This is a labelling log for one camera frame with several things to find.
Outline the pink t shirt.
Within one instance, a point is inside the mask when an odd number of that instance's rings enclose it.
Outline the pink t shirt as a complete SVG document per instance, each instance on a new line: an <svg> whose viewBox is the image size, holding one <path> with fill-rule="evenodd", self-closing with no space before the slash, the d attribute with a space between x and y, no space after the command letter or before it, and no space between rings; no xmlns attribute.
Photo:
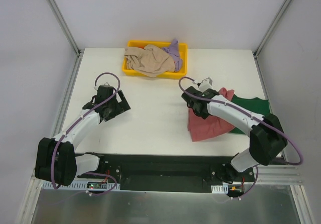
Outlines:
<svg viewBox="0 0 321 224"><path fill-rule="evenodd" d="M187 128L192 141L198 142L228 133L235 126L216 116L208 116L203 119L196 116L192 109L189 109Z"/></svg>

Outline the green t shirt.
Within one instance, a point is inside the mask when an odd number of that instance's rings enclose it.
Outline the green t shirt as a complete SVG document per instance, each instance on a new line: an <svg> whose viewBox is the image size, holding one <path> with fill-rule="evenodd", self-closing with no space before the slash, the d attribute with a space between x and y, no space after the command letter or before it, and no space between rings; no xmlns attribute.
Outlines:
<svg viewBox="0 0 321 224"><path fill-rule="evenodd" d="M253 111L257 114L266 116L271 113L269 101L266 99L261 99L258 97L255 98L241 98L237 95L234 95L231 99L233 104L237 104L242 108Z"/></svg>

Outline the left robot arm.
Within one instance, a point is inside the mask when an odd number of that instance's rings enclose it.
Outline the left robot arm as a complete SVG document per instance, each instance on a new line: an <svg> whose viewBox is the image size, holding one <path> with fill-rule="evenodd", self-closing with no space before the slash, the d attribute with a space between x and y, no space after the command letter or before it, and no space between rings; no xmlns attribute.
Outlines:
<svg viewBox="0 0 321 224"><path fill-rule="evenodd" d="M79 144L102 122L130 110L122 90L105 84L84 104L79 116L52 138L42 138L38 144L35 177L50 181L54 189L70 185L76 176L89 172L94 178L105 175L106 166L94 154L77 156Z"/></svg>

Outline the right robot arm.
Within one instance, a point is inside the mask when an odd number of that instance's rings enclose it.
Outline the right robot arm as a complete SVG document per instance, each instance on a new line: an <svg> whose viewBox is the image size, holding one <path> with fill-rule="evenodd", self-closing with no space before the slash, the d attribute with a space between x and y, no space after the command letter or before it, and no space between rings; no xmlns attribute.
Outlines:
<svg viewBox="0 0 321 224"><path fill-rule="evenodd" d="M204 120L218 117L249 137L249 147L217 172L217 178L224 182L239 180L245 170L256 165L269 165L288 144L280 121L273 114L264 116L249 111L210 88L201 92L190 86L182 93L182 99L196 116Z"/></svg>

